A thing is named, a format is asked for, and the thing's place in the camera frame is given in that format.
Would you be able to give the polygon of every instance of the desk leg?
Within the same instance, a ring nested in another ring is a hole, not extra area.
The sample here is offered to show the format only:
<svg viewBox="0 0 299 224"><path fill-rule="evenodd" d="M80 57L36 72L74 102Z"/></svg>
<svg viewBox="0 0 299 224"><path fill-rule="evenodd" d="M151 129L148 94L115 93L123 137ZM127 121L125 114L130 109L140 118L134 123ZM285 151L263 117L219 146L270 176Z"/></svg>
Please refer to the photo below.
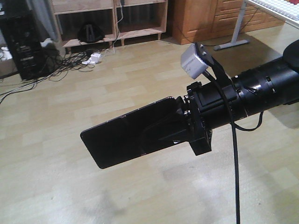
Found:
<svg viewBox="0 0 299 224"><path fill-rule="evenodd" d="M221 49L224 49L224 48L230 48L230 47L233 47L233 46L249 43L249 40L237 41L237 38L238 38L238 35L239 35L239 32L240 32L240 28L241 28L241 24L242 24L242 20L243 20L243 16L245 14L245 10L246 10L246 0L243 0L242 6L240 8L239 15L238 15L237 23L235 24L235 29L234 29L234 34L233 34L233 37L232 37L232 41L230 43L217 45L217 46L214 47L214 50L221 50Z"/></svg>

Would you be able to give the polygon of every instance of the white keyboard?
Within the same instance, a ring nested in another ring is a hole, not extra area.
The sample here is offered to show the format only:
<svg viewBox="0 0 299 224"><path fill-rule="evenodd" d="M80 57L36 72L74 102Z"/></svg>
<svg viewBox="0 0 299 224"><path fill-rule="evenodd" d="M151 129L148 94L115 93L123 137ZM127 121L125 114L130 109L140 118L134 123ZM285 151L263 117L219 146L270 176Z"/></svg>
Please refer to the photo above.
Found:
<svg viewBox="0 0 299 224"><path fill-rule="evenodd" d="M299 21L299 4L294 5L285 0L252 0L266 8L278 12L292 20Z"/></svg>

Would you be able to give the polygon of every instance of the shelving unit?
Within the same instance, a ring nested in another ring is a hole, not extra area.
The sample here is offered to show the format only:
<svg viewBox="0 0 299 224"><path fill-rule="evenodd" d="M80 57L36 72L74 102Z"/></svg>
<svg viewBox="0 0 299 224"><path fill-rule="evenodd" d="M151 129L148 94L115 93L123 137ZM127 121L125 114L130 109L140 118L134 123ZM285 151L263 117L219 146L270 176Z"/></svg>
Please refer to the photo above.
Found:
<svg viewBox="0 0 299 224"><path fill-rule="evenodd" d="M117 18L120 19L120 4L116 1ZM122 46L125 39L158 34L166 31L167 21L166 0L146 1L127 0L123 7L124 19L119 23L119 30Z"/></svg>
<svg viewBox="0 0 299 224"><path fill-rule="evenodd" d="M121 18L120 0L49 0L52 5L61 45L70 48L88 43L77 39L77 32L87 21L96 23L105 33L101 42L113 43L125 39L166 32L168 0L125 0L124 19Z"/></svg>

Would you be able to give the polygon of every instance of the black bag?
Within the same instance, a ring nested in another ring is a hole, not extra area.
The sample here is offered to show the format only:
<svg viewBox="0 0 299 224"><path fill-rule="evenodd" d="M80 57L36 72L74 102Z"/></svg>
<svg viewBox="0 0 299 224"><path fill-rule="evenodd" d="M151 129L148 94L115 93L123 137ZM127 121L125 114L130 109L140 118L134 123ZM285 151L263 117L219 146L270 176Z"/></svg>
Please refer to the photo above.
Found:
<svg viewBox="0 0 299 224"><path fill-rule="evenodd" d="M78 32L78 40L86 43L95 43L103 40L105 34L94 22L86 22Z"/></svg>

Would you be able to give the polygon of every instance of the wooden floor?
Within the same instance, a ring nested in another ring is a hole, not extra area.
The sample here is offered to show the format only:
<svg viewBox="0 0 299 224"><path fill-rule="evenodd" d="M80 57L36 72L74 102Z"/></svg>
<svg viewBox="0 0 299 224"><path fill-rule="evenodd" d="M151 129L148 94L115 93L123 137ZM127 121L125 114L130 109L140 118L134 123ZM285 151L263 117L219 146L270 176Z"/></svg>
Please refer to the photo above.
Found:
<svg viewBox="0 0 299 224"><path fill-rule="evenodd" d="M231 76L279 56L299 30L284 25L243 37L251 43L213 52ZM187 47L167 40L119 47L93 72L72 71L7 97L0 105L0 223L235 223L229 125L214 130L210 153L195 156L183 143L104 170L79 137L153 101L185 95L193 82L180 68ZM1 92L19 81L6 79ZM298 117L299 104L279 106L265 112L255 132L237 132L242 223L299 223Z"/></svg>

